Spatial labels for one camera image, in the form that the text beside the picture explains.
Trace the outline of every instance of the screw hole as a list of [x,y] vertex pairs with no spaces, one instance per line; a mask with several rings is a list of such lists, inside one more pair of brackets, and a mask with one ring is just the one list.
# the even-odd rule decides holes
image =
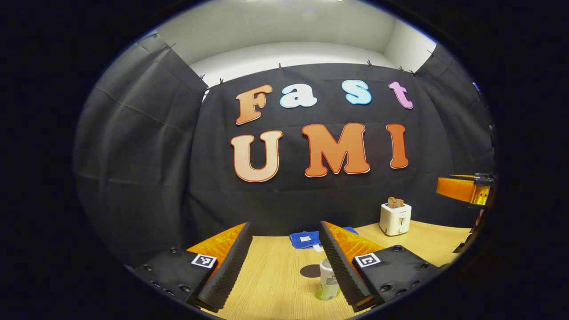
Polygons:
[[382,285],[382,286],[380,287],[380,291],[381,291],[381,292],[385,292],[385,291],[391,290],[392,288],[393,288],[393,287],[392,287],[391,285]]

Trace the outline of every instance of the light blue letter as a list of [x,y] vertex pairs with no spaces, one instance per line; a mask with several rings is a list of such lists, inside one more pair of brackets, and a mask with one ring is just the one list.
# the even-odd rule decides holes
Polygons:
[[346,80],[342,82],[342,89],[348,93],[346,99],[351,104],[372,102],[372,95],[368,92],[369,87],[361,80]]
[[313,106],[318,99],[312,95],[312,88],[307,84],[291,84],[282,91],[284,96],[281,98],[281,106],[285,108],[296,108],[297,106]]

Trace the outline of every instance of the dark circle on table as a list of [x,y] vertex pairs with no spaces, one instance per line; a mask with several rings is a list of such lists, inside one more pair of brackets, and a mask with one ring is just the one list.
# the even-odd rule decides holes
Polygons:
[[320,277],[320,265],[319,264],[309,264],[304,266],[300,270],[300,274],[307,278],[318,278]]

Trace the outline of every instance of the cutout letter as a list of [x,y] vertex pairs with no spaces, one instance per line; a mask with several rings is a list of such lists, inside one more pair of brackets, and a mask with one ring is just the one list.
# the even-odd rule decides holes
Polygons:
[[391,84],[389,84],[389,88],[393,91],[395,91],[395,95],[397,96],[397,100],[399,100],[399,103],[406,109],[412,109],[413,108],[413,102],[407,100],[407,98],[405,97],[405,93],[407,93],[407,89],[405,89],[404,87],[399,85],[399,82],[394,81]]
[[385,127],[391,134],[391,145],[393,146],[393,159],[389,164],[393,169],[405,168],[409,160],[405,157],[405,140],[403,133],[405,127],[400,124],[390,124]]
[[261,133],[265,142],[266,163],[262,169],[253,169],[250,161],[250,146],[255,138],[250,134],[231,139],[233,164],[237,176],[248,182],[263,182],[274,177],[279,170],[279,142],[283,136],[279,130]]
[[297,83],[285,87],[282,91],[284,96],[281,98],[281,106],[285,108],[296,108],[297,106],[313,106],[318,99],[312,95],[312,88],[307,84]]
[[237,118],[235,123],[237,125],[242,125],[249,121],[258,119],[261,116],[261,112],[256,111],[255,106],[257,105],[259,108],[263,108],[267,103],[265,93],[271,93],[272,91],[273,88],[270,85],[265,84],[259,88],[240,93],[236,97],[236,99],[239,100],[239,118]]
[[322,157],[326,159],[334,174],[338,174],[348,155],[348,164],[344,167],[347,174],[366,173],[369,163],[365,160],[363,124],[346,124],[339,142],[336,142],[323,125],[307,125],[302,133],[308,136],[310,148],[310,167],[304,172],[309,178],[323,177],[328,173]]
[[346,99],[351,104],[368,104],[372,102],[372,95],[368,92],[367,83],[361,80],[346,80],[342,82],[342,89],[348,94]]

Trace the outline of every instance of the blue cloth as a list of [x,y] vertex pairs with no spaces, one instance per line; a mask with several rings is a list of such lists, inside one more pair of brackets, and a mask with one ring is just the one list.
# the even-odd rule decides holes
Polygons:
[[[358,234],[356,230],[352,227],[345,227],[344,229],[348,230],[351,233]],[[311,248],[315,244],[320,244],[320,239],[318,238],[319,231],[312,231],[312,232],[298,232],[293,233],[290,235],[290,242],[292,246],[296,249],[304,249],[304,248]]]

